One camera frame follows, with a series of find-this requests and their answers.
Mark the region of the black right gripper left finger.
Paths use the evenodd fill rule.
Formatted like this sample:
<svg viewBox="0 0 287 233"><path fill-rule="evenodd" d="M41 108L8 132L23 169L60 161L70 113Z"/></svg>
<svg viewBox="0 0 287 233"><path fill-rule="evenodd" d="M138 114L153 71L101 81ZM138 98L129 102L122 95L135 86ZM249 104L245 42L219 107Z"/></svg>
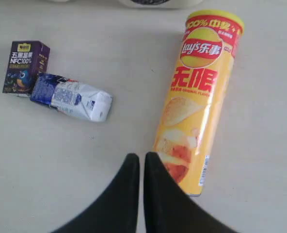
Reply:
<svg viewBox="0 0 287 233"><path fill-rule="evenodd" d="M56 233L135 233L138 220L140 161L125 157L103 193L82 213L56 229Z"/></svg>

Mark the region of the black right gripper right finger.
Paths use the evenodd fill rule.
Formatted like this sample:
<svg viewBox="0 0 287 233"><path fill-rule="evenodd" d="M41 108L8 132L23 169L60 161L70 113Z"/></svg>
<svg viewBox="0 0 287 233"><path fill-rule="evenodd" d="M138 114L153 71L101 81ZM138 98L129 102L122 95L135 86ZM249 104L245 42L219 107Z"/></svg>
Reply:
<svg viewBox="0 0 287 233"><path fill-rule="evenodd" d="M145 156L144 218L147 233L235 232L193 202L155 152Z"/></svg>

